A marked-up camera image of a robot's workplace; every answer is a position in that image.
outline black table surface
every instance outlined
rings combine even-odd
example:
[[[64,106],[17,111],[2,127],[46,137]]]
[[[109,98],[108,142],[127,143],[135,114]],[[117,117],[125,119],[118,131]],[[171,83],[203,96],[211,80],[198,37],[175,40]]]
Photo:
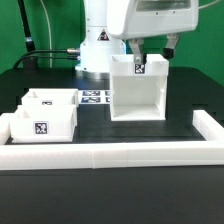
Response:
[[[0,112],[14,112],[29,88],[108,90],[109,82],[69,69],[8,70]],[[166,121],[111,122],[109,105],[80,105],[71,144],[203,140],[193,110],[223,125],[223,99],[224,87],[197,69],[171,68]],[[224,166],[0,172],[0,224],[224,223],[223,198]]]

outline white plastic base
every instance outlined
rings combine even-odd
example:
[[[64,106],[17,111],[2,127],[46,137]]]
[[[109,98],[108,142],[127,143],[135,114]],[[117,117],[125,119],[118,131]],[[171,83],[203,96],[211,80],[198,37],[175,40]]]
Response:
[[[199,131],[200,124],[209,123],[209,136],[216,135],[216,126],[224,130],[204,111],[195,111],[193,122]],[[0,146],[0,170],[224,165],[224,136],[219,137],[221,141]]]
[[[75,105],[18,106],[10,119],[13,143],[71,142],[77,126]]]
[[[157,54],[147,55],[145,67],[135,65],[133,55],[113,55],[111,120],[165,120],[168,68],[168,61]]]

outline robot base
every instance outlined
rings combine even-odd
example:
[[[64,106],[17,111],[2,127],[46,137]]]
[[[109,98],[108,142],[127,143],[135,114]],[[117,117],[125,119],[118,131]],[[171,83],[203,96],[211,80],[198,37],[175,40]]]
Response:
[[[90,72],[90,71],[83,71],[79,68],[80,66],[76,66],[76,76],[77,77],[84,77],[88,79],[95,79],[95,80],[101,80],[101,79],[110,79],[110,73],[109,72]]]

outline green background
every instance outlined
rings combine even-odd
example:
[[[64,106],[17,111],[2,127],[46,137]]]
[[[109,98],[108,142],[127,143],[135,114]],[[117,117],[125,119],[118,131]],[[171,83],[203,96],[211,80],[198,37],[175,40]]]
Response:
[[[48,49],[48,29],[39,0],[24,0],[32,37],[37,49]],[[83,0],[45,0],[49,13],[53,49],[78,48],[85,37]],[[200,5],[211,1],[200,0]],[[26,52],[24,33],[17,0],[0,2],[0,74],[12,68]],[[164,36],[145,40],[147,53],[161,53]],[[72,67],[75,62],[54,61],[54,67]],[[171,66],[194,67],[224,85],[224,1],[200,10],[199,25],[193,32],[182,34]],[[41,61],[49,66],[49,61]]]

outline white box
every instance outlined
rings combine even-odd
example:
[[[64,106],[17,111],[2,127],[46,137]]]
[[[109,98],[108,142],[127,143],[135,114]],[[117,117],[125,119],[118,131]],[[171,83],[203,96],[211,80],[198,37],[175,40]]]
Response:
[[[72,105],[79,106],[78,89],[29,89],[22,97],[22,105]]]
[[[75,126],[76,105],[18,106],[10,119],[13,143],[71,142]]]
[[[147,55],[145,66],[133,55],[113,55],[110,64],[112,121],[165,120],[169,62]]]

